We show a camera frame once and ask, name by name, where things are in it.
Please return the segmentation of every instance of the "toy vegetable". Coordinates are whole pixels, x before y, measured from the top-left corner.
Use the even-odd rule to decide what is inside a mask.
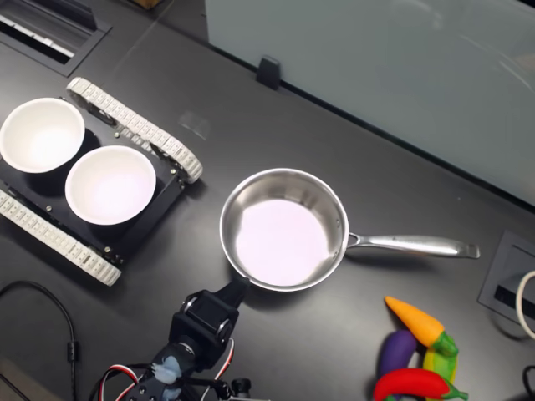
[[[468,400],[467,393],[457,390],[439,374],[420,368],[402,368],[380,378],[375,385],[374,401],[392,401],[392,394]]]
[[[459,356],[447,357],[438,353],[433,348],[427,348],[424,357],[424,369],[440,374],[448,382],[453,384],[457,373]],[[434,398],[426,398],[426,401],[436,401]]]
[[[393,370],[406,368],[416,350],[416,339],[408,330],[390,334],[381,350],[377,378]]]
[[[420,343],[446,356],[457,355],[459,349],[434,317],[393,297],[385,297],[385,302]]]

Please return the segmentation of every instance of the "black cable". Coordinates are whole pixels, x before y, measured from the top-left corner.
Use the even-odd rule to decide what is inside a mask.
[[[144,369],[144,370],[147,370],[147,369],[150,369],[150,364],[149,363],[133,363],[131,365],[125,365],[127,368],[130,368],[130,369]],[[93,386],[93,388],[91,389],[91,392],[89,393],[89,401],[93,401],[93,398],[94,396],[97,394],[97,392],[99,391],[99,387],[100,387],[100,383],[102,382],[102,380],[104,380],[104,377],[105,375],[107,374],[108,370],[106,370],[104,372],[104,374],[102,375],[102,377],[99,379],[99,381]],[[115,376],[121,374],[123,372],[121,372],[120,370],[112,370],[109,374],[108,374],[108,379],[110,378],[114,378]]]
[[[65,309],[64,305],[59,301],[59,299],[52,292],[50,292],[47,288],[43,287],[41,284],[37,284],[36,282],[29,282],[26,280],[10,282],[4,288],[2,288],[2,290],[0,290],[0,297],[2,297],[6,292],[17,287],[32,288],[34,290],[41,292],[50,301],[52,301],[56,305],[56,307],[58,307],[61,313],[64,315],[65,320],[67,321],[67,324],[69,325],[69,334],[70,334],[70,341],[67,344],[67,359],[70,362],[71,391],[72,391],[73,401],[76,401],[77,400],[77,397],[76,397],[76,361],[78,360],[78,342],[76,341],[76,337],[74,336],[74,325],[73,325],[73,321],[70,318],[69,312],[67,312],[67,309]]]
[[[20,391],[17,386],[11,383],[3,374],[0,374],[0,380],[2,380],[22,401],[30,401],[29,398],[26,397],[24,393]]]
[[[529,395],[529,399],[535,401],[535,394],[533,393],[532,386],[529,385],[529,379],[527,377],[527,373],[532,369],[535,369],[535,365],[526,366],[524,368],[522,371],[522,382],[524,383],[527,395]]]

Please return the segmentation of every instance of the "orange toy carrot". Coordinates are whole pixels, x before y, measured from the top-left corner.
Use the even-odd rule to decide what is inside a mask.
[[[393,297],[385,297],[385,302],[420,343],[446,356],[457,355],[459,349],[434,317]]]

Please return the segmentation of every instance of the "black countertop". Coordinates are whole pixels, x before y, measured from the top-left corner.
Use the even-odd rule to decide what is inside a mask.
[[[205,172],[111,288],[0,220],[2,284],[40,282],[74,316],[83,352],[80,399],[110,364],[150,360],[185,296],[228,282],[232,269],[218,233],[222,206],[241,180],[273,167],[326,181],[354,232],[448,236],[479,244],[482,256],[354,250],[310,290],[253,290],[233,335],[229,378],[247,375],[257,398],[370,399],[380,344],[398,327],[383,302],[391,295],[444,323],[461,350],[456,386],[471,399],[522,399],[520,374],[534,362],[535,343],[513,339],[520,327],[477,296],[505,230],[535,242],[533,214],[307,100],[263,87],[165,19],[155,23],[119,0],[95,0],[94,8],[114,28],[73,77],[101,85],[173,133]],[[64,94],[68,81],[0,45],[0,120],[25,101]],[[179,125],[185,116],[201,122],[201,135]],[[21,292],[0,302],[0,322],[2,353],[69,399],[67,329],[57,311],[38,294]]]

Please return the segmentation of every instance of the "stainless steel saucepan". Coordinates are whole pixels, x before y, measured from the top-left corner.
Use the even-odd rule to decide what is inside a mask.
[[[333,190],[313,175],[290,169],[263,171],[243,181],[223,207],[220,236],[240,274],[279,292],[318,284],[336,269],[347,249],[357,246],[479,257],[476,245],[446,238],[353,234]]]

